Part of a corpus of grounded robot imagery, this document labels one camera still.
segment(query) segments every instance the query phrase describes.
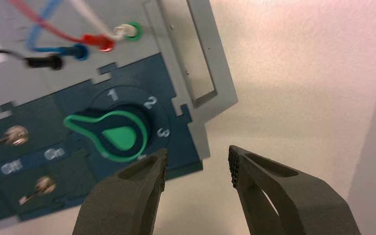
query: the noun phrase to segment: blue wire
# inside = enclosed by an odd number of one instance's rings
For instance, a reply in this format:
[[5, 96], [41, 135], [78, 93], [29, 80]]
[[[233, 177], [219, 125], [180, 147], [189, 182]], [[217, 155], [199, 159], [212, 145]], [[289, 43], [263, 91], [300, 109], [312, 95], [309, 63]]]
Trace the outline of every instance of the blue wire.
[[[48, 20], [51, 17], [51, 15], [54, 14], [55, 10], [58, 8], [61, 2], [62, 0], [49, 0], [48, 5], [41, 12], [41, 19]], [[60, 47], [36, 47], [37, 38], [41, 33], [41, 30], [42, 27], [40, 24], [37, 23], [34, 25], [25, 43], [26, 48], [36, 52], [57, 52], [60, 54], [64, 54], [65, 50], [63, 50]]]

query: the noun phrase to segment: knob handle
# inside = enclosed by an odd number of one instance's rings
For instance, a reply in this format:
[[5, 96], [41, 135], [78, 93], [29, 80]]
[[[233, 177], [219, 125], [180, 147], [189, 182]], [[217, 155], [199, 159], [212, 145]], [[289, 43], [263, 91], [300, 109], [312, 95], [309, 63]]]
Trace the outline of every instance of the knob handle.
[[101, 156], [115, 162], [137, 158], [150, 137], [150, 120], [136, 106], [120, 105], [110, 111], [85, 110], [64, 119], [64, 125], [91, 139]]

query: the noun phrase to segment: red plug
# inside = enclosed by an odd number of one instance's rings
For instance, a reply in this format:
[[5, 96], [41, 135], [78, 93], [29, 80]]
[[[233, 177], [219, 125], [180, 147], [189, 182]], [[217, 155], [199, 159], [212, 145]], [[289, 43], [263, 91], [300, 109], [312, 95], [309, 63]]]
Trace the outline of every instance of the red plug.
[[87, 45], [97, 46], [98, 49], [103, 52], [111, 51], [115, 47], [115, 42], [107, 38], [103, 34], [100, 34], [100, 35], [84, 34], [83, 41], [85, 41], [85, 44]]

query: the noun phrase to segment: cable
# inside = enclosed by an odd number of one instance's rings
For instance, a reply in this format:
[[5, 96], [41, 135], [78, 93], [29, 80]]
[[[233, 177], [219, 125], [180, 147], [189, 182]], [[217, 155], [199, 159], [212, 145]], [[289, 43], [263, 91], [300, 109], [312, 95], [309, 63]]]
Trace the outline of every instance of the cable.
[[114, 32], [111, 32], [84, 0], [70, 0], [70, 3], [84, 19], [93, 25], [93, 28], [114, 41], [122, 40], [125, 36], [134, 37], [137, 34], [137, 29], [130, 24], [121, 24], [115, 28]]
[[45, 57], [24, 57], [23, 55], [11, 51], [0, 49], [0, 54], [8, 54], [19, 60], [26, 62], [29, 68], [51, 68], [52, 70], [60, 70], [63, 67], [63, 60], [57, 54], [51, 54]]
[[[48, 20], [54, 11], [58, 8], [62, 0], [49, 0], [48, 5], [43, 9], [41, 13], [41, 19]], [[64, 50], [60, 49], [60, 47], [36, 47], [36, 41], [38, 36], [41, 33], [42, 26], [40, 24], [35, 24], [34, 27], [31, 29], [28, 39], [25, 43], [26, 48], [36, 52], [58, 52], [63, 53]]]
[[77, 39], [71, 37], [64, 33], [61, 30], [58, 30], [48, 22], [44, 21], [40, 16], [38, 16], [23, 0], [9, 0], [9, 2], [14, 5], [21, 13], [23, 13], [26, 17], [28, 17], [33, 22], [41, 25], [46, 30], [50, 31], [51, 33], [57, 35], [60, 38], [64, 38], [68, 41], [82, 43], [91, 46], [97, 46], [100, 51], [108, 52], [113, 49], [115, 46], [115, 42], [110, 40], [104, 35], [91, 35], [91, 34], [84, 34], [83, 39]]
[[[58, 8], [62, 0], [49, 0], [47, 6], [41, 13], [41, 19], [47, 20], [54, 14], [54, 11]], [[72, 47], [36, 47], [36, 41], [40, 35], [42, 26], [35, 24], [29, 33], [28, 39], [25, 43], [26, 48], [36, 52], [57, 52], [62, 56], [73, 56], [76, 60], [86, 60], [89, 55], [89, 50], [83, 44], [76, 44]]]
[[67, 35], [61, 30], [58, 30], [48, 22], [44, 21], [41, 17], [39, 17], [23, 0], [9, 0], [9, 2], [14, 5], [19, 11], [21, 11], [26, 17], [30, 18], [37, 24], [40, 24], [43, 28], [50, 31], [51, 33], [57, 35], [60, 38], [64, 38], [68, 41], [76, 42], [76, 43], [83, 43], [86, 44], [87, 42], [82, 39], [78, 39], [72, 36]]
[[17, 52], [14, 52], [14, 51], [11, 51], [11, 50], [1, 50], [0, 49], [0, 54], [8, 54], [8, 55], [11, 55], [19, 60], [24, 60], [25, 57], [22, 56], [21, 54], [17, 53]]

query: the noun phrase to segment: white wire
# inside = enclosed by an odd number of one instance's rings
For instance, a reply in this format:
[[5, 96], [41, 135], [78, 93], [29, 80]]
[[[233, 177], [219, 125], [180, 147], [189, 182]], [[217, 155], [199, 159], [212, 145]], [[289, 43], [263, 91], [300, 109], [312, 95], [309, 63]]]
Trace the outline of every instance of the white wire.
[[93, 26], [94, 29], [98, 30], [106, 37], [114, 41], [119, 41], [124, 38], [124, 30], [115, 30], [115, 33], [112, 33], [84, 0], [70, 0], [70, 3], [82, 17]]

